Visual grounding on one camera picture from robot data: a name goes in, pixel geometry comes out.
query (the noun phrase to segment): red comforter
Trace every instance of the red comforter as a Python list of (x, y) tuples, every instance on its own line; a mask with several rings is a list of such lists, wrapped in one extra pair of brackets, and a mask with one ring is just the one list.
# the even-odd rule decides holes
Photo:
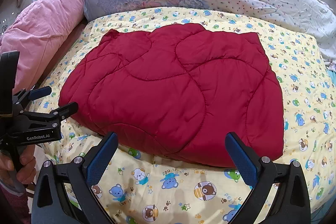
[(59, 105), (71, 101), (80, 124), (150, 154), (233, 167), (230, 131), (259, 156), (283, 153), (282, 92), (256, 33), (110, 30), (65, 82)]

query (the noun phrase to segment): blue gripper pad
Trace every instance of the blue gripper pad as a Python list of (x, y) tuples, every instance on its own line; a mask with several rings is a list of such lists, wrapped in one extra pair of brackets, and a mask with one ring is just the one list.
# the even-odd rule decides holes
[(51, 87), (45, 86), (45, 87), (37, 89), (37, 90), (31, 90), (29, 95), (28, 95), (28, 99), (31, 100), (31, 101), (37, 100), (37, 99), (40, 99), (42, 97), (50, 95), (50, 93), (51, 93)]
[(87, 160), (90, 161), (86, 167), (84, 166), (86, 169), (86, 185), (91, 187), (98, 184), (117, 148), (118, 137), (112, 132), (106, 135), (97, 146), (89, 150), (84, 157), (85, 163), (87, 163)]
[(258, 182), (257, 168), (231, 133), (226, 135), (225, 147), (245, 184), (254, 188)]

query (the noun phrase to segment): yellow bedsheet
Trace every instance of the yellow bedsheet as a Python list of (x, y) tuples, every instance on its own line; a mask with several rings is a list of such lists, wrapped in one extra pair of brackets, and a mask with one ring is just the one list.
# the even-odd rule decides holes
[[(335, 188), (336, 95), (312, 36), (212, 10), (156, 8), (108, 15), (87, 25), (45, 80), (44, 85), (52, 87), (51, 96), (34, 101), (30, 110), (49, 112), (58, 107), (59, 92), (67, 76), (109, 29), (152, 31), (188, 22), (202, 24), (211, 31), (258, 33), (283, 90), (285, 146), (276, 162), (288, 164), (297, 159), (302, 164), (311, 211), (315, 211)], [(70, 162), (100, 141), (72, 119), (62, 123), (62, 133), (61, 141), (44, 144), (45, 153), (54, 163)], [(176, 180), (171, 188), (163, 187), (168, 178)], [(203, 186), (213, 194), (202, 195), (199, 187)], [(229, 221), (235, 212), (232, 210), (243, 203), (250, 187), (236, 170), (186, 164), (120, 146), (93, 190), (110, 216), (120, 223), (201, 224)], [(275, 192), (276, 185), (258, 221), (266, 216)]]

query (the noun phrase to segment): pink blanket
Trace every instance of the pink blanket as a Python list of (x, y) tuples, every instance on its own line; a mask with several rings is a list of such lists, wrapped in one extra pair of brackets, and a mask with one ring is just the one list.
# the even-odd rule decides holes
[(83, 19), (84, 0), (37, 0), (0, 37), (0, 53), (20, 51), (13, 93), (30, 89)]

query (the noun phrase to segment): human hand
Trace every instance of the human hand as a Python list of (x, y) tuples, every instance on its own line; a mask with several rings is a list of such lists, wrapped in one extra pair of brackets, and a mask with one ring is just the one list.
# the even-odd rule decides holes
[[(20, 163), (23, 167), (16, 174), (16, 178), (22, 184), (30, 184), (36, 175), (36, 160), (34, 157), (35, 145), (28, 145), (20, 155)], [(0, 179), (8, 185), (13, 186), (8, 171), (14, 170), (14, 164), (10, 157), (0, 153)]]

